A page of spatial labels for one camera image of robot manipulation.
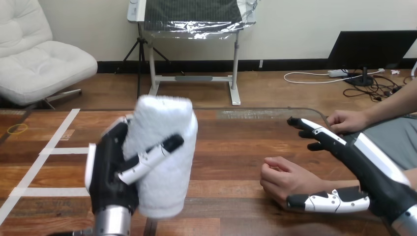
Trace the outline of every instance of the white cushion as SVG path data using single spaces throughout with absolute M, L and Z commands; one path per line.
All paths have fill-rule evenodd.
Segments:
M 0 94 L 26 105 L 94 75 L 97 61 L 83 50 L 47 41 L 0 58 Z
M 0 58 L 52 40 L 37 0 L 0 0 Z

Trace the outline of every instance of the robotic hand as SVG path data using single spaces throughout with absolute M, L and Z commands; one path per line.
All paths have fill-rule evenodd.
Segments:
M 300 137 L 316 139 L 311 151 L 326 150 L 340 160 L 360 182 L 358 187 L 335 189 L 287 198 L 289 208 L 346 213 L 369 209 L 401 236 L 417 234 L 417 193 L 401 170 L 365 134 L 357 139 L 340 138 L 326 128 L 302 118 L 288 124 L 301 129 Z
M 85 184 L 91 197 L 94 228 L 54 234 L 55 236 L 128 236 L 131 216 L 139 205 L 135 182 L 165 160 L 184 139 L 175 134 L 146 152 L 124 160 L 124 143 L 129 120 L 119 118 L 97 144 L 90 144 Z

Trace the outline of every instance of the rolled towel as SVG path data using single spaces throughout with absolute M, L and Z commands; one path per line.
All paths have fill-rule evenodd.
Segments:
M 180 134 L 184 144 L 137 182 L 139 212 L 170 218 L 184 207 L 197 139 L 197 118 L 189 99 L 167 96 L 139 98 L 123 144 L 125 159 Z

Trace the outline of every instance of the white wall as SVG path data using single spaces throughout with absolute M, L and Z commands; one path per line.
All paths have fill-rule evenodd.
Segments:
M 122 60 L 136 41 L 129 0 L 39 0 L 56 41 L 97 60 Z M 256 25 L 240 37 L 240 59 L 327 58 L 341 30 L 414 30 L 417 0 L 261 0 Z M 158 39 L 171 60 L 233 58 L 233 39 Z M 417 58 L 417 43 L 406 54 Z M 138 58 L 135 50 L 129 59 Z

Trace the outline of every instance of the gray shorts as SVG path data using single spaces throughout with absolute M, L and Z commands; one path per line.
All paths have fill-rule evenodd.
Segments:
M 403 170 L 417 168 L 417 119 L 396 118 L 362 132 Z

